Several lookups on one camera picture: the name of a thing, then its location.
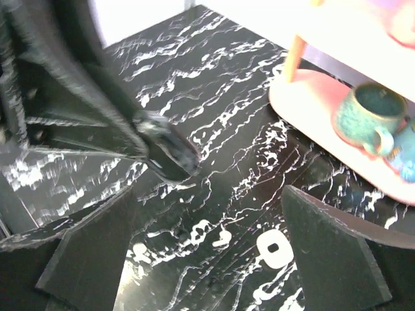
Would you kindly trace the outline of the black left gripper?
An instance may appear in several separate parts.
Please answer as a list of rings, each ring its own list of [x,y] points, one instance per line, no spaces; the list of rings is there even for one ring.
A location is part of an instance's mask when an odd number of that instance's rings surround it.
[[[22,146],[148,156],[87,1],[1,2],[1,104]]]

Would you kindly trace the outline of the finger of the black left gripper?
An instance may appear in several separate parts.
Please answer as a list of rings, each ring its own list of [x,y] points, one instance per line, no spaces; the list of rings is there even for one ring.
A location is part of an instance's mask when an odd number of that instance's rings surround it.
[[[113,206],[130,197],[130,191],[124,190],[90,207],[77,211],[69,216],[55,220],[43,227],[17,233],[1,241],[1,252],[12,252],[17,249],[35,248],[54,238],[62,237],[66,231],[80,229],[93,220],[98,220]]]

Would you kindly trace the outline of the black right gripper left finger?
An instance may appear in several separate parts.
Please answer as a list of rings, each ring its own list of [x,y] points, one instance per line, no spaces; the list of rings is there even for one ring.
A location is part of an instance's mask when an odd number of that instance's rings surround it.
[[[137,209],[131,188],[68,229],[36,288],[47,310],[112,310]]]

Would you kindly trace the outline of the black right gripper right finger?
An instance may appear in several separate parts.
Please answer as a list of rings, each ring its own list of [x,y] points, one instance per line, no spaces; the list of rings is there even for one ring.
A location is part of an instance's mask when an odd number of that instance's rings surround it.
[[[281,203],[306,310],[367,310],[392,299],[364,238],[293,186],[284,187]]]

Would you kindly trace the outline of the black earbud charging case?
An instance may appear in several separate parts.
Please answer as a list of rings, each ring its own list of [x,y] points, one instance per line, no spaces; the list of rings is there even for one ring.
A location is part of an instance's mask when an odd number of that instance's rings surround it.
[[[148,147],[146,164],[163,181],[179,183],[197,175],[198,150],[168,118],[154,111],[139,111],[132,124]]]

